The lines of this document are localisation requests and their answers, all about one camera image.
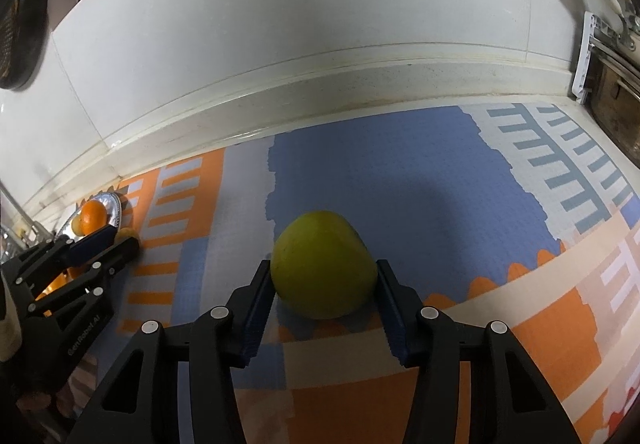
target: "white wall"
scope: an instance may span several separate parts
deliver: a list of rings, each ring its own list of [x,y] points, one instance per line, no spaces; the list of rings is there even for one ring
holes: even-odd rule
[[[0,178],[35,212],[70,196],[72,177],[88,169],[92,183],[106,181],[341,108],[566,95],[587,5],[601,4],[81,0],[53,32],[34,84],[0,93],[0,156],[12,161]]]

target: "black pan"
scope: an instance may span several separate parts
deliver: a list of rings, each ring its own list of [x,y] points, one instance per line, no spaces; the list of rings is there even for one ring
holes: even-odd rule
[[[47,33],[47,1],[13,0],[0,20],[0,88],[19,88],[33,74]]]

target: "screw head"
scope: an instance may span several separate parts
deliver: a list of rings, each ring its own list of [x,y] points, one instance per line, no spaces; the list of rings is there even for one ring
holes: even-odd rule
[[[211,309],[211,317],[213,319],[223,319],[229,316],[229,309],[223,306],[213,307]]]
[[[508,330],[508,327],[501,321],[493,321],[491,323],[491,330],[496,334],[504,334]]]
[[[438,309],[433,307],[423,307],[420,309],[420,316],[425,319],[436,319],[439,314]]]
[[[158,322],[153,319],[149,321],[145,321],[142,323],[142,331],[145,334],[153,334],[156,330],[158,330]]]

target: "baseboard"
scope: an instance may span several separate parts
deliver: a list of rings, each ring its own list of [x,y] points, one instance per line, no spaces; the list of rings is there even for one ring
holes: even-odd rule
[[[566,98],[572,74],[552,65],[477,58],[404,59],[333,68],[271,84],[225,81],[185,96],[187,111],[136,131],[129,125],[58,173],[24,208],[45,227],[70,203],[125,178],[189,154],[271,135],[332,117],[362,116],[402,107],[424,107],[442,97]],[[143,117],[138,128],[150,118]]]

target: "plate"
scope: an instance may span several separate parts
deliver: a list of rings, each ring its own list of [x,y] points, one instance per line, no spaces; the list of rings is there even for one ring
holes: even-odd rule
[[[90,200],[97,200],[98,202],[101,202],[107,209],[107,222],[115,228],[120,228],[120,223],[122,222],[122,203],[120,202],[120,196],[117,193],[111,191],[98,193],[96,196],[91,197]],[[75,210],[74,214],[71,215],[62,225],[56,236],[66,234],[66,236],[76,242],[81,238],[84,238],[84,236],[77,236],[71,229],[71,221],[76,217],[76,215],[80,214],[81,209],[82,206]]]

